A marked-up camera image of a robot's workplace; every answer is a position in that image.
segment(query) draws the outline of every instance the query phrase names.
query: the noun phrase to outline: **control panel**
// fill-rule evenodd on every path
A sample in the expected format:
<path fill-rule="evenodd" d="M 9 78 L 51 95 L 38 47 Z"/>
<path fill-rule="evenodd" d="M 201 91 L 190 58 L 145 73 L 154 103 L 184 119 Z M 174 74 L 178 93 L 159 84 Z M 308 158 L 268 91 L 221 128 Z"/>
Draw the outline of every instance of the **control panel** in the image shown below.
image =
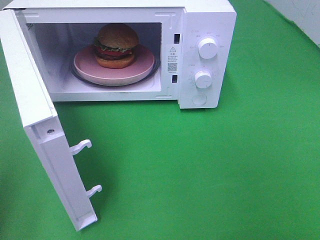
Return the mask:
<path fill-rule="evenodd" d="M 180 108 L 218 105 L 235 21 L 235 12 L 186 13 Z"/>

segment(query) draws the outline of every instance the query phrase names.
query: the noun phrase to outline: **pink plate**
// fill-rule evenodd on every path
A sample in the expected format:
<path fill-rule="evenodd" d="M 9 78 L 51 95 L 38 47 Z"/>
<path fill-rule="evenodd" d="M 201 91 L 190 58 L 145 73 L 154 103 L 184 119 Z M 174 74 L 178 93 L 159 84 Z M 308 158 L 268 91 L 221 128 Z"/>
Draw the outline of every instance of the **pink plate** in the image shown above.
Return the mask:
<path fill-rule="evenodd" d="M 140 44 L 135 47 L 134 55 L 133 63 L 127 67 L 106 68 L 97 63 L 93 47 L 90 45 L 75 55 L 73 64 L 77 73 L 87 81 L 105 86 L 124 86 L 145 78 L 155 63 L 153 53 Z"/>

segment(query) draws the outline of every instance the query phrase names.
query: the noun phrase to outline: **green tabletop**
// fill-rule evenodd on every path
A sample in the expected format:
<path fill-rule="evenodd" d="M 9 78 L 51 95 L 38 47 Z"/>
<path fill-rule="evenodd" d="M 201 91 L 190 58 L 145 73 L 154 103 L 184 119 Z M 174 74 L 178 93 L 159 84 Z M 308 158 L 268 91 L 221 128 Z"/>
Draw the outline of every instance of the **green tabletop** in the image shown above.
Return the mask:
<path fill-rule="evenodd" d="M 20 122 L 0 52 L 0 239 L 320 239 L 320 50 L 260 0 L 219 105 L 56 102 L 98 222 L 76 232 Z"/>

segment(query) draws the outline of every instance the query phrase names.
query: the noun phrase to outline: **power knob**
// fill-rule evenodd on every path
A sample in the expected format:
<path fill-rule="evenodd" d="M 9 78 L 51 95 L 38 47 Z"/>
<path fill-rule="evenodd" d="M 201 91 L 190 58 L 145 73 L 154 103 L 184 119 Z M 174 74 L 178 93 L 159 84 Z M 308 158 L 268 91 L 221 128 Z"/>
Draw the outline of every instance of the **power knob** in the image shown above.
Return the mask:
<path fill-rule="evenodd" d="M 218 42 L 212 37 L 206 37 L 198 43 L 198 51 L 203 59 L 212 59 L 218 53 Z"/>
<path fill-rule="evenodd" d="M 195 85 L 199 89 L 206 89 L 210 87 L 213 80 L 212 80 L 211 73 L 209 71 L 201 70 L 194 75 L 194 81 L 195 81 Z"/>

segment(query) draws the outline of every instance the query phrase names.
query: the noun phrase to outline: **lettuce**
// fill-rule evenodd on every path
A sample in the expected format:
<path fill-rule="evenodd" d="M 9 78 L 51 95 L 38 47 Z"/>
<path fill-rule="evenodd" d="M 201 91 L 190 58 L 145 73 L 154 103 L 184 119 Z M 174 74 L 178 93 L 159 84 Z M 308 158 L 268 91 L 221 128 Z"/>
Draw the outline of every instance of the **lettuce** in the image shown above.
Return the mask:
<path fill-rule="evenodd" d="M 125 51 L 128 51 L 131 49 L 131 48 L 120 48 L 120 47 L 113 48 L 113 47 L 105 46 L 96 37 L 93 40 L 93 45 L 101 48 L 103 51 L 108 50 L 108 51 L 121 52 L 121 53 L 124 53 Z"/>

